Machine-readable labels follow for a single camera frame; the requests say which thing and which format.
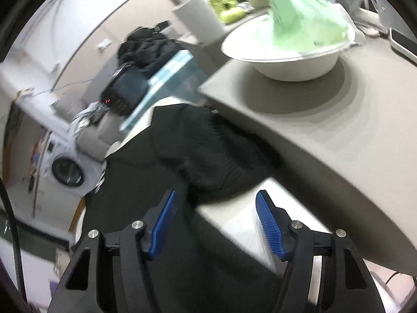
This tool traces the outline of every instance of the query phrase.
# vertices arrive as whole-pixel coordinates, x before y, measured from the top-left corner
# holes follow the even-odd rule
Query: black cable
[[[388,280],[387,280],[387,282],[385,283],[386,285],[389,283],[389,281],[393,278],[393,277],[395,277],[397,274],[400,274],[400,272],[395,272],[392,276],[390,276],[389,278],[388,278]]]
[[[90,82],[90,81],[94,81],[94,80],[98,80],[98,79],[102,79],[102,78],[104,78],[104,77],[109,77],[109,76],[113,76],[113,74],[109,74],[109,75],[102,75],[102,76],[96,76],[96,77],[92,77],[91,79],[88,79],[88,80],[84,80],[84,81],[75,81],[75,82],[70,82],[70,83],[67,83],[66,85],[64,85],[64,86],[62,86],[62,87],[59,87],[59,88],[55,88],[55,89],[52,89],[52,90],[47,90],[47,91],[43,91],[43,92],[39,92],[39,93],[36,93],[36,94],[33,94],[33,95],[27,95],[27,97],[28,98],[34,98],[35,96],[38,96],[38,95],[41,95],[41,94],[45,94],[45,93],[52,93],[52,92],[55,92],[55,91],[59,91],[60,89],[63,89],[63,88],[65,88],[65,87],[68,87],[68,86],[70,86],[70,85],[75,85],[75,84],[79,84],[79,83],[86,83],[86,82]]]
[[[4,209],[6,211],[7,220],[10,226],[10,232],[12,233],[13,242],[13,257],[15,259],[15,270],[17,278],[17,289],[22,296],[24,302],[28,302],[26,298],[26,290],[24,289],[23,267],[22,267],[22,255],[20,254],[20,242],[19,234],[17,232],[17,225],[15,221],[15,215],[10,203],[9,195],[4,187],[3,180],[0,178],[0,198],[3,201]]]

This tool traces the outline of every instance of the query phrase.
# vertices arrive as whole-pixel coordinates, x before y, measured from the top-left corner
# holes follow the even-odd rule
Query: metal screw
[[[303,223],[301,221],[295,220],[291,223],[291,226],[295,228],[296,230],[299,230],[303,227]]]
[[[91,231],[88,232],[88,236],[90,238],[95,238],[97,235],[99,235],[99,231],[97,231],[97,230],[91,230]]]
[[[336,235],[340,238],[344,238],[346,236],[346,232],[344,230],[337,230]]]
[[[132,227],[135,229],[135,230],[138,230],[139,228],[141,228],[143,226],[143,222],[142,221],[140,221],[140,220],[138,220],[138,221],[134,221],[133,223],[132,223]]]

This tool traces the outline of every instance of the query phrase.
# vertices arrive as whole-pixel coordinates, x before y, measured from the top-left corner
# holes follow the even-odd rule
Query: white bowl
[[[328,73],[335,66],[339,52],[348,48],[355,39],[355,30],[348,24],[346,41],[298,53],[263,46],[259,41],[262,37],[253,36],[259,31],[264,32],[264,37],[272,36],[269,15],[258,16],[236,28],[223,42],[223,53],[233,59],[253,62],[260,73],[272,79],[291,82],[312,80]]]

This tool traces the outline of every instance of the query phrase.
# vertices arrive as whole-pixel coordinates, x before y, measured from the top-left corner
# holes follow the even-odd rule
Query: table
[[[282,178],[293,176],[285,187],[327,227],[344,228],[364,258],[417,276],[416,81],[417,68],[379,38],[307,82],[230,60],[201,92],[281,153]]]

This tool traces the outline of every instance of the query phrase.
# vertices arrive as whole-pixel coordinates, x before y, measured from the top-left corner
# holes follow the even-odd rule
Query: smartphone
[[[391,47],[417,64],[417,43],[394,28],[389,28]]]

